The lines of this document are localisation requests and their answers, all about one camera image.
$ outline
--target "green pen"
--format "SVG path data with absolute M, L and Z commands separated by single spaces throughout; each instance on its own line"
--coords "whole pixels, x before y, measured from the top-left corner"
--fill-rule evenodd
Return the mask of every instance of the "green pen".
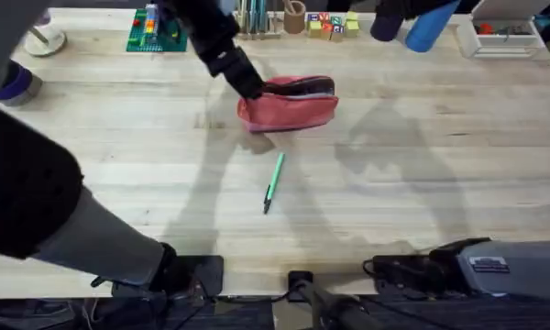
M 266 215 L 271 207 L 271 200 L 273 198 L 273 193 L 275 188 L 277 188 L 277 182 L 279 181 L 279 174 L 281 173 L 281 165 L 283 165 L 283 160 L 285 160 L 285 154 L 280 153 L 279 159 L 277 159 L 277 166 L 271 177 L 271 184 L 267 187 L 267 194 L 265 195 L 265 200 L 263 201 L 263 214 Z

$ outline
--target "wooden tabletop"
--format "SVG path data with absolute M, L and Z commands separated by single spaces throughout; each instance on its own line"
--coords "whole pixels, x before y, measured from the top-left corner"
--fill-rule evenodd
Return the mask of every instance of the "wooden tabletop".
M 451 25 L 427 54 L 368 36 L 241 42 L 264 78 L 324 74 L 328 125 L 250 135 L 193 53 L 126 53 L 132 10 L 55 9 L 67 48 L 14 58 L 45 80 L 6 110 L 68 148 L 95 197 L 180 254 L 225 258 L 224 294 L 312 270 L 372 292 L 360 263 L 465 237 L 550 240 L 550 60 L 467 60 Z M 268 215 L 262 201 L 287 159 Z M 0 297 L 107 295 L 90 274 L 0 257 Z

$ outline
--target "white organizer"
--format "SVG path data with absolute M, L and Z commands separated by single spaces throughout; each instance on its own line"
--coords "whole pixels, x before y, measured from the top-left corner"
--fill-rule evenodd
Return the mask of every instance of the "white organizer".
M 463 55 L 474 59 L 531 59 L 546 47 L 535 27 L 534 15 L 549 5 L 550 0 L 481 0 L 468 21 L 456 29 Z M 522 27 L 530 35 L 479 35 L 474 26 L 481 23 Z

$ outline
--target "pink pouch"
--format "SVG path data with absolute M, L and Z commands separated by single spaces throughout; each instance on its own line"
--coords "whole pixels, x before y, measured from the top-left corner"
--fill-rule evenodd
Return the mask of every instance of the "pink pouch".
M 331 78 L 286 76 L 267 81 L 256 100 L 241 98 L 237 114 L 252 133 L 277 132 L 324 125 L 337 105 Z

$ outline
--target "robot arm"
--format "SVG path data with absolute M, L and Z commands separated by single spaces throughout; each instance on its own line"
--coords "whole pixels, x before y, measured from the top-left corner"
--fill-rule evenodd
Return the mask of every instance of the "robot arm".
M 161 14 L 176 17 L 188 32 L 195 52 L 213 77 L 222 73 L 242 97 L 260 97 L 264 82 L 233 41 L 240 27 L 231 14 L 222 12 L 216 0 L 158 2 Z
M 49 4 L 0 1 L 0 81 L 18 41 Z M 241 96 L 260 96 L 263 81 L 232 37 L 238 26 L 215 0 L 164 0 L 210 74 L 224 74 Z M 167 244 L 141 235 L 108 212 L 83 187 L 77 161 L 65 148 L 0 111 L 0 254 L 35 258 L 97 274 L 144 292 L 174 294 L 204 281 L 204 294 L 222 290 L 219 257 L 178 257 Z
M 428 255 L 375 256 L 363 265 L 380 294 L 518 294 L 550 299 L 550 241 L 471 238 Z

